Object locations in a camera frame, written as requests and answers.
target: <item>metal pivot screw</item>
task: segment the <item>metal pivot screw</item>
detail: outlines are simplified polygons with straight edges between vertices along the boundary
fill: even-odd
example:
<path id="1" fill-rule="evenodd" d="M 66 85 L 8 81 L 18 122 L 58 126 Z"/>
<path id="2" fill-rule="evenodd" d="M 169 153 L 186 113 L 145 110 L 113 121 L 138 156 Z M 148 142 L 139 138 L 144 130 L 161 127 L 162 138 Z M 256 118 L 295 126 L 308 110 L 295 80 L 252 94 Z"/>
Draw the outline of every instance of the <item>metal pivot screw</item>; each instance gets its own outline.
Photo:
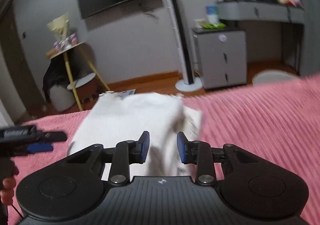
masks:
<path id="1" fill-rule="evenodd" d="M 214 177 L 208 174 L 204 174 L 199 176 L 198 180 L 201 183 L 211 183 L 214 181 Z"/>
<path id="2" fill-rule="evenodd" d="M 111 182 L 114 182 L 114 183 L 122 183 L 124 181 L 125 181 L 125 176 L 121 174 L 117 174 L 111 177 Z"/>

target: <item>yellow table leg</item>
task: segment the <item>yellow table leg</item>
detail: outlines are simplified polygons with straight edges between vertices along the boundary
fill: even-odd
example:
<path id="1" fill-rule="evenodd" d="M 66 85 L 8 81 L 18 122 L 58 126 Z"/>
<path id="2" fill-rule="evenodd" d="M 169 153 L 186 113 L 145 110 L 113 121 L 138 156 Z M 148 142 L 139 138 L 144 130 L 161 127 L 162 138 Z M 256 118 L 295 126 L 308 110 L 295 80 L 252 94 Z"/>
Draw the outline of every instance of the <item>yellow table leg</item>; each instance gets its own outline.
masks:
<path id="1" fill-rule="evenodd" d="M 79 49 L 82 57 L 87 61 L 87 64 L 89 65 L 89 67 L 91 68 L 91 70 L 96 74 L 96 76 L 99 78 L 99 80 L 100 80 L 101 83 L 104 85 L 104 87 L 106 88 L 106 90 L 110 91 L 109 86 L 103 81 L 102 77 L 100 76 L 99 72 L 97 72 L 97 69 L 96 69 L 95 66 L 92 64 L 92 62 L 89 60 L 88 56 L 84 53 L 84 51 L 80 48 L 80 46 L 78 46 L 78 49 Z"/>
<path id="2" fill-rule="evenodd" d="M 70 69 L 70 63 L 69 63 L 69 58 L 68 58 L 67 52 L 63 53 L 63 58 L 64 58 L 64 62 L 66 64 L 66 70 L 67 70 L 67 73 L 68 73 L 68 77 L 69 77 L 69 81 L 70 81 L 71 88 L 72 88 L 72 91 L 73 91 L 73 95 L 75 96 L 75 99 L 76 99 L 76 102 L 78 104 L 79 110 L 83 111 L 82 105 L 80 103 L 80 100 L 79 100 L 79 97 L 78 97 L 78 94 L 77 94 L 77 91 L 76 91 L 75 84 L 73 82 L 73 77 L 72 77 L 72 73 L 71 73 L 71 69 Z"/>

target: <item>bed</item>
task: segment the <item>bed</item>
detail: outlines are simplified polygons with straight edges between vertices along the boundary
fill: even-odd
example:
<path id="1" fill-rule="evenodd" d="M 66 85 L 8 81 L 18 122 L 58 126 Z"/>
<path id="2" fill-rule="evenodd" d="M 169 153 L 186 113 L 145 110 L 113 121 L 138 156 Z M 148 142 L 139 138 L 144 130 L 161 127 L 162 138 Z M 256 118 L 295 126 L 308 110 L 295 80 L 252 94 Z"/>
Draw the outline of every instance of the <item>bed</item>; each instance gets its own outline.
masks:
<path id="1" fill-rule="evenodd" d="M 203 112 L 199 139 L 212 147 L 234 143 L 301 176 L 309 187 L 302 218 L 320 224 L 320 75 L 291 82 L 242 87 L 183 99 Z M 76 129 L 89 111 L 49 116 L 32 123 L 39 129 L 63 130 L 66 143 L 55 152 L 16 158 L 18 182 L 67 154 Z M 217 172 L 222 179 L 222 171 Z M 19 217 L 9 208 L 10 224 Z"/>

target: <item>baseboard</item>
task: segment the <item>baseboard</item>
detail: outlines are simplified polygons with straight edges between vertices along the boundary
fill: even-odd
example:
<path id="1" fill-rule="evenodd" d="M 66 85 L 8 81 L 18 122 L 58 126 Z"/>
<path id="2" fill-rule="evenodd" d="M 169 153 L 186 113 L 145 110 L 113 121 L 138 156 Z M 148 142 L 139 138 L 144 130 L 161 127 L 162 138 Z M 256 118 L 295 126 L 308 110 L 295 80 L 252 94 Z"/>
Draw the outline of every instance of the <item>baseboard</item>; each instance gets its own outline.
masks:
<path id="1" fill-rule="evenodd" d="M 110 84 L 108 84 L 108 86 L 110 87 L 111 90 L 116 91 L 117 89 L 122 88 L 122 87 L 142 84 L 142 83 L 146 83 L 146 82 L 152 82 L 152 81 L 163 80 L 163 79 L 168 79 L 168 78 L 179 78 L 180 75 L 181 74 L 178 71 L 157 73 L 157 74 L 142 76 L 142 77 L 138 77 L 138 78 L 131 78 L 131 79 L 126 79 L 126 80 L 110 83 Z"/>

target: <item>human hand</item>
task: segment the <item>human hand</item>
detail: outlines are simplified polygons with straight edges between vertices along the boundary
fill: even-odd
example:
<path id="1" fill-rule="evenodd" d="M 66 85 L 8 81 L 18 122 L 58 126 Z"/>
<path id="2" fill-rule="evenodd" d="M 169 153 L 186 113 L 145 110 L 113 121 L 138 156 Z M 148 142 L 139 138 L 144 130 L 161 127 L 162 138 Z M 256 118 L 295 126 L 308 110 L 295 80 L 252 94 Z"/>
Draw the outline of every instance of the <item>human hand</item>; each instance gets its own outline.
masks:
<path id="1" fill-rule="evenodd" d="M 19 170 L 15 166 L 12 172 L 13 175 L 18 175 Z M 14 177 L 7 177 L 2 181 L 3 189 L 0 191 L 1 202 L 4 205 L 12 205 L 13 204 L 13 189 L 17 185 L 16 179 Z"/>

